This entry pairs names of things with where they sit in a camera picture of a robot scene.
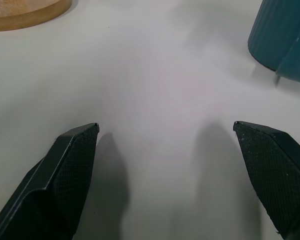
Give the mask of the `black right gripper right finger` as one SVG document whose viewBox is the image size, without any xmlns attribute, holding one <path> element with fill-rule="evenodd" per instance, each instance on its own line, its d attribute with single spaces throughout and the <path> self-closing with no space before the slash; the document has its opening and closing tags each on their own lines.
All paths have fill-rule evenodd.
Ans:
<svg viewBox="0 0 300 240">
<path fill-rule="evenodd" d="M 283 240 L 300 240 L 300 145 L 286 132 L 235 121 L 250 182 Z"/>
</svg>

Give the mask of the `teal ribbed ceramic cup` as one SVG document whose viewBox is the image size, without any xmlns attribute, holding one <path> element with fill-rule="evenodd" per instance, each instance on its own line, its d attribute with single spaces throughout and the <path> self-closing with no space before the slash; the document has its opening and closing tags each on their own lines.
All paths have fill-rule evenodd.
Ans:
<svg viewBox="0 0 300 240">
<path fill-rule="evenodd" d="M 262 0 L 247 46 L 258 63 L 300 82 L 300 0 Z"/>
</svg>

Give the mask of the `round wooden board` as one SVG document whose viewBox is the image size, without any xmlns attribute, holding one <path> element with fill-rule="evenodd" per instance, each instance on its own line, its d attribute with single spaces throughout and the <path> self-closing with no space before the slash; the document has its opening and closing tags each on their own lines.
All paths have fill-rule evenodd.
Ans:
<svg viewBox="0 0 300 240">
<path fill-rule="evenodd" d="M 73 0 L 0 0 L 0 32 L 29 28 L 65 13 Z"/>
</svg>

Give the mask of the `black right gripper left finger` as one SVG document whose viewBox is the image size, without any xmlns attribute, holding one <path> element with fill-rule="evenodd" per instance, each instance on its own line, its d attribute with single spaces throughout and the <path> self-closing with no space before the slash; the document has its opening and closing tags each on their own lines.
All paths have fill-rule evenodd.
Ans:
<svg viewBox="0 0 300 240">
<path fill-rule="evenodd" d="M 0 240 L 72 240 L 91 184 L 97 123 L 58 136 L 0 212 Z"/>
</svg>

